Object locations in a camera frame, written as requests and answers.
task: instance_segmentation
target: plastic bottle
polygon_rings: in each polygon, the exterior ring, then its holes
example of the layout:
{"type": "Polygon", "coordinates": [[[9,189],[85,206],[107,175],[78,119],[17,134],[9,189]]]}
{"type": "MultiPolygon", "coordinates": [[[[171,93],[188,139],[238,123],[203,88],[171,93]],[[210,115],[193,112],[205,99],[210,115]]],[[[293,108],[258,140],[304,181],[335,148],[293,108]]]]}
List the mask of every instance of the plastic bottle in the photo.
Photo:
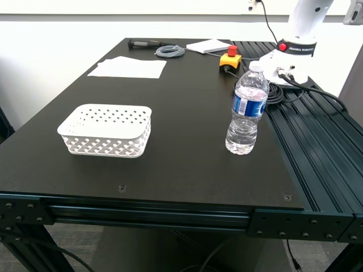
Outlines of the plastic bottle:
{"type": "Polygon", "coordinates": [[[232,121],[226,147],[238,155],[252,151],[257,136],[257,123],[266,106],[269,84],[259,61],[250,63],[250,70],[237,82],[232,103],[232,121]]]}

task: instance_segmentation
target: bolt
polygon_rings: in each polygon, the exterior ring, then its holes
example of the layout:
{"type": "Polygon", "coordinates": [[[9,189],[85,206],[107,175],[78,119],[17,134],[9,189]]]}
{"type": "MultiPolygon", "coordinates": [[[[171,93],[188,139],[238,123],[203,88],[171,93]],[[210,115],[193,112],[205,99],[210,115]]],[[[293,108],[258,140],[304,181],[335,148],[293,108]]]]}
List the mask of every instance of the bolt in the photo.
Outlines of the bolt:
{"type": "Polygon", "coordinates": [[[285,201],[291,201],[291,200],[293,200],[293,197],[292,197],[291,194],[286,194],[286,195],[284,195],[284,200],[285,201]]]}

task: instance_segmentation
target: coiled cable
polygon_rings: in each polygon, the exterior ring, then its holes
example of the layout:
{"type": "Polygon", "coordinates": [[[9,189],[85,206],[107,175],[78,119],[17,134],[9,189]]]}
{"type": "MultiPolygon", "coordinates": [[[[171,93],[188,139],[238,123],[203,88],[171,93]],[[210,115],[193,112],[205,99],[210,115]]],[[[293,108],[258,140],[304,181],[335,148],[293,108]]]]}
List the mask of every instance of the coiled cable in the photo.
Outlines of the coiled cable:
{"type": "Polygon", "coordinates": [[[177,45],[165,45],[159,47],[154,53],[155,55],[163,58],[175,58],[184,55],[184,48],[177,45]]]}

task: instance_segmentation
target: blue bottle label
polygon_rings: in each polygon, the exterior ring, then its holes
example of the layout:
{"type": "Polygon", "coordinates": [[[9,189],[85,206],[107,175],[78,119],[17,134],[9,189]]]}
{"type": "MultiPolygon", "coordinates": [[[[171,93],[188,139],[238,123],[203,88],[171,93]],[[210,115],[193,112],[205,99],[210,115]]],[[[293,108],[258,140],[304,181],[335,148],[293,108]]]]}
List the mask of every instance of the blue bottle label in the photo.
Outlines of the blue bottle label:
{"type": "Polygon", "coordinates": [[[234,94],[232,109],[240,115],[257,117],[262,115],[266,106],[264,101],[250,101],[234,94]]]}

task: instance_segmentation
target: cable connector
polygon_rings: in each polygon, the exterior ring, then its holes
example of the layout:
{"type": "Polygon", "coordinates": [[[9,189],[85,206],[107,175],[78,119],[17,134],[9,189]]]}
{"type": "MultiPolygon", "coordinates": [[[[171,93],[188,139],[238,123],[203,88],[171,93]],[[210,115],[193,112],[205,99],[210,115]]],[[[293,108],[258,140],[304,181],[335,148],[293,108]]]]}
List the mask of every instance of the cable connector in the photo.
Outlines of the cable connector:
{"type": "Polygon", "coordinates": [[[301,266],[300,266],[300,265],[299,265],[299,263],[295,260],[295,258],[292,258],[292,260],[293,260],[294,267],[295,267],[296,271],[298,271],[298,272],[303,272],[303,271],[302,271],[301,266]]]}
{"type": "Polygon", "coordinates": [[[276,73],[279,78],[282,78],[282,75],[286,75],[286,72],[283,68],[277,68],[276,73]]]}

